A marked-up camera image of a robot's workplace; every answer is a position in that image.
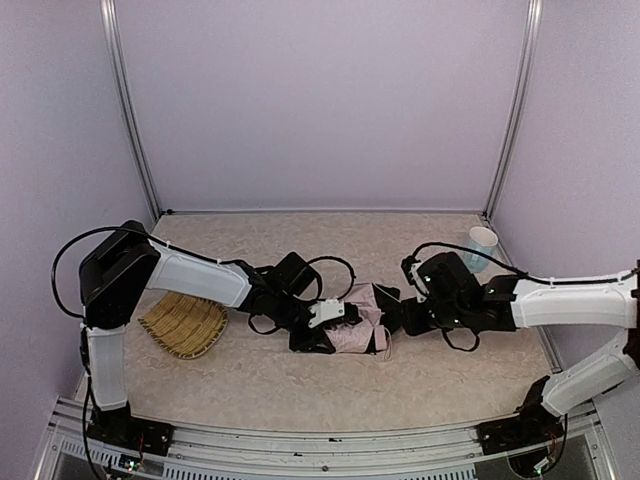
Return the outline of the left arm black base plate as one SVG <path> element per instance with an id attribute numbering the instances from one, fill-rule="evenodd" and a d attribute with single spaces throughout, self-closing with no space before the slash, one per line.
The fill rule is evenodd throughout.
<path id="1" fill-rule="evenodd" d="M 125 407 L 94 412 L 87 434 L 89 438 L 108 445 L 142 454 L 167 456 L 174 430 L 169 423 L 133 416 Z"/>

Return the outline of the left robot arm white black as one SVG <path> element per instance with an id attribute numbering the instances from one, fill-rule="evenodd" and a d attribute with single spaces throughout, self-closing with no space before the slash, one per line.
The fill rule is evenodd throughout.
<path id="1" fill-rule="evenodd" d="M 124 333 L 142 294 L 164 290 L 211 300 L 270 318 L 289 332 L 307 332 L 340 317 L 337 299 L 302 300 L 318 274 L 298 255 L 258 269 L 243 260 L 221 261 L 149 235 L 136 221 L 109 228 L 79 268 L 91 390 L 102 412 L 127 407 Z"/>

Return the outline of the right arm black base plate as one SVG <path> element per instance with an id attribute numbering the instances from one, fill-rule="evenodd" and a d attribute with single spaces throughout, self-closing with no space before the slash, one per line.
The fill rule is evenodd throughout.
<path id="1" fill-rule="evenodd" d="M 476 427 L 484 455 L 516 450 L 564 435 L 559 417 L 546 410 L 521 411 L 515 416 L 480 423 Z"/>

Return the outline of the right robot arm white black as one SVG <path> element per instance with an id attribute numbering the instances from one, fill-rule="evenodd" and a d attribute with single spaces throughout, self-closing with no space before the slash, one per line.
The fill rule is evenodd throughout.
<path id="1" fill-rule="evenodd" d="M 406 300 L 411 336 L 438 330 L 515 332 L 548 325 L 604 325 L 608 343 L 559 374 L 534 382 L 518 408 L 521 421 L 554 422 L 573 407 L 639 374 L 639 270 L 610 276 L 543 279 L 514 267 L 480 283 L 453 252 L 406 257 L 402 271 L 416 291 Z"/>

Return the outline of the pink and black folding umbrella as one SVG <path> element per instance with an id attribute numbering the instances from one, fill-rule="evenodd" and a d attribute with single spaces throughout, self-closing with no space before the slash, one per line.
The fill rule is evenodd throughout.
<path id="1" fill-rule="evenodd" d="M 356 323 L 325 330 L 338 354 L 391 356 L 392 333 L 398 329 L 393 316 L 400 310 L 400 290 L 377 283 L 356 284 L 345 297 L 345 305 L 356 308 Z"/>

